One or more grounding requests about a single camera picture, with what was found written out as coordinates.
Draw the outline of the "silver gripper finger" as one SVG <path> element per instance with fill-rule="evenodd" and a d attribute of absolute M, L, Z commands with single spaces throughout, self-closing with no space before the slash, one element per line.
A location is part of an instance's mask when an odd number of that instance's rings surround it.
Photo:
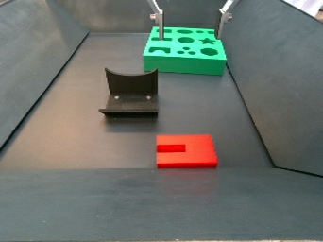
<path fill-rule="evenodd" d="M 164 12 L 162 9 L 158 8 L 156 0 L 146 0 L 149 4 L 149 8 L 152 10 L 152 14 L 149 18 L 154 21 L 158 26 L 158 39 L 164 39 Z"/>
<path fill-rule="evenodd" d="M 237 5 L 240 0 L 226 0 L 222 7 L 218 9 L 218 24 L 216 28 L 216 38 L 221 37 L 221 31 L 224 24 L 232 19 L 232 9 Z"/>

